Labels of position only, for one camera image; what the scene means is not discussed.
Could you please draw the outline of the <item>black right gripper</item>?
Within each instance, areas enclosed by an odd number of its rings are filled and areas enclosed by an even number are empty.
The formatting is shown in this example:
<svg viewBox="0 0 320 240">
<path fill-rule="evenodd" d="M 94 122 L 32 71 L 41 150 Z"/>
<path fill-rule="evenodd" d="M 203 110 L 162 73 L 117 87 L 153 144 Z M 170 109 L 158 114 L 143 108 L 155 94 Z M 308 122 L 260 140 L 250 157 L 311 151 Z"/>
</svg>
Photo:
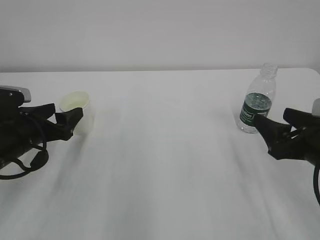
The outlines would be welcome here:
<svg viewBox="0 0 320 240">
<path fill-rule="evenodd" d="M 279 123 L 261 114 L 253 118 L 253 125 L 264 139 L 268 154 L 276 160 L 301 160 L 312 165 L 320 163 L 320 117 L 309 112 L 286 108 Z M 298 134 L 291 136 L 292 126 Z"/>
</svg>

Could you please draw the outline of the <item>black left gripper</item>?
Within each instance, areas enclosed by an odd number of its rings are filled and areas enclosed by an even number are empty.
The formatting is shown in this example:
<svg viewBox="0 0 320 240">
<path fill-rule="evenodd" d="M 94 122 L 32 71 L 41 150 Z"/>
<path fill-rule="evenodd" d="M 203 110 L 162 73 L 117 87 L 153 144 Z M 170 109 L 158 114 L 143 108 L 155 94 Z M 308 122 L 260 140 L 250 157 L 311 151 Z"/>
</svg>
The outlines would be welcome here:
<svg viewBox="0 0 320 240">
<path fill-rule="evenodd" d="M 68 141 L 83 116 L 81 107 L 56 112 L 54 103 L 20 107 L 14 113 L 14 148 L 30 150 L 41 144 L 46 149 L 49 142 Z"/>
</svg>

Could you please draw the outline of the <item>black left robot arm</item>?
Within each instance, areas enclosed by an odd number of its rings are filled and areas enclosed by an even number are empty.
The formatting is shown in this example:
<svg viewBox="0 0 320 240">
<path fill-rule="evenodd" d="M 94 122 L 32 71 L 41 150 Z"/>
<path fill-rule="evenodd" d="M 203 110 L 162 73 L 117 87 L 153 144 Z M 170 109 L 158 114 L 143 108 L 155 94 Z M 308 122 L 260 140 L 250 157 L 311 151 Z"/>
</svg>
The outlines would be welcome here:
<svg viewBox="0 0 320 240">
<path fill-rule="evenodd" d="M 13 118 L 0 121 L 0 167 L 43 141 L 69 140 L 83 116 L 81 107 L 56 112 L 54 103 L 17 108 Z"/>
</svg>

